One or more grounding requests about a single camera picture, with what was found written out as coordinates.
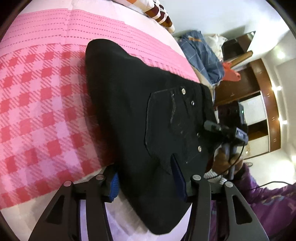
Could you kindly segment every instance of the red checkered pattern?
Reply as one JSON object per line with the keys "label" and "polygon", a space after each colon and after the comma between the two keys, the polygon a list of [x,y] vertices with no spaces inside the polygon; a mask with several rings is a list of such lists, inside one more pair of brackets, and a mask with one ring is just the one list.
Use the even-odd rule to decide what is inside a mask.
{"label": "red checkered pattern", "polygon": [[112,161],[87,94],[85,48],[36,45],[0,57],[1,208]]}

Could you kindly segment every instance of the pink checkered bedsheet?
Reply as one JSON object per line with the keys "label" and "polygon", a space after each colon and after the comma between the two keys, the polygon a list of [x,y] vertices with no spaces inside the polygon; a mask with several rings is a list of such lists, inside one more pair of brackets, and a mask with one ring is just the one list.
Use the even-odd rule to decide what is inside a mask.
{"label": "pink checkered bedsheet", "polygon": [[124,22],[68,9],[19,15],[0,43],[1,209],[113,162],[86,88],[85,49],[96,38],[198,81],[183,56]]}

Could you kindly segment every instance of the person's hand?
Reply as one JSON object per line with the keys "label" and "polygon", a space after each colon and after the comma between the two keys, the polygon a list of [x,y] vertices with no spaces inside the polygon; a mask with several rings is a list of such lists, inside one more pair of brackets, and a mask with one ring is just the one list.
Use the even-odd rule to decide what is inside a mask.
{"label": "person's hand", "polygon": [[[217,174],[224,172],[225,170],[227,170],[227,168],[230,167],[230,165],[232,165],[238,159],[238,157],[239,157],[239,154],[235,154],[233,158],[231,158],[231,161],[229,163],[228,160],[226,159],[225,153],[220,148],[218,150],[218,154],[214,158],[214,163],[212,166],[213,171],[216,172]],[[236,174],[242,168],[242,165],[243,165],[243,159],[240,158],[240,160],[235,164],[234,174]]]}

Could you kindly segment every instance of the white plastic bag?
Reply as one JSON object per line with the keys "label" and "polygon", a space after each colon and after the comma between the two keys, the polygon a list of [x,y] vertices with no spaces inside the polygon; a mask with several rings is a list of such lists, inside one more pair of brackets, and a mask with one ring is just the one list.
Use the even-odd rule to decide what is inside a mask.
{"label": "white plastic bag", "polygon": [[213,50],[219,61],[223,60],[223,53],[222,53],[222,45],[227,38],[215,34],[214,36],[205,36],[205,41],[209,45],[209,47]]}

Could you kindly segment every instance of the silver screw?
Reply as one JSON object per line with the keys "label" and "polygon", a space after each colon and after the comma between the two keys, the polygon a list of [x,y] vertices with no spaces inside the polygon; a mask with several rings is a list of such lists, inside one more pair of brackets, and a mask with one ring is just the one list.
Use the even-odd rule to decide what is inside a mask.
{"label": "silver screw", "polygon": [[105,178],[105,176],[104,176],[103,174],[98,174],[98,175],[96,176],[96,179],[97,179],[98,181],[103,180],[104,178]]}
{"label": "silver screw", "polygon": [[69,187],[69,186],[71,186],[71,184],[72,184],[71,181],[65,181],[65,182],[64,182],[64,186],[65,186],[65,187]]}
{"label": "silver screw", "polygon": [[193,175],[193,179],[199,181],[201,179],[200,175]]}
{"label": "silver screw", "polygon": [[228,188],[232,188],[233,187],[233,183],[232,182],[226,182],[225,186]]}

